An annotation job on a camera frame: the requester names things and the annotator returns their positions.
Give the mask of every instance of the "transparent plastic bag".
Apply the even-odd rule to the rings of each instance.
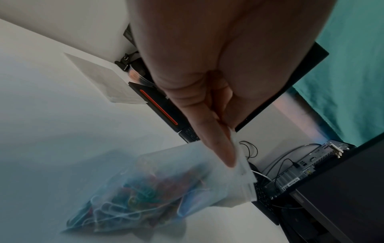
[[[94,232],[155,228],[209,206],[255,201],[256,179],[239,144],[234,144],[234,168],[201,141],[138,157],[98,189],[67,221],[67,228]]]

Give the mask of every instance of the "turquoise fabric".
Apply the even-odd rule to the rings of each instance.
[[[345,142],[384,132],[384,0],[339,0],[317,42],[330,55],[295,89]]]

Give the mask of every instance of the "plastic bag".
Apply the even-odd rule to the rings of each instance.
[[[97,190],[67,221],[67,228],[94,232],[155,228],[209,206],[255,201],[256,179],[239,144],[234,144],[234,168],[201,141],[138,157]]]

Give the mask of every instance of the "human hand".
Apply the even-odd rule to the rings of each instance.
[[[226,165],[229,139],[276,94],[314,43],[335,0],[129,0],[155,83]]]

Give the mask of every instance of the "wall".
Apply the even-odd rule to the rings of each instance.
[[[0,18],[111,62],[134,50],[126,0],[0,0]]]

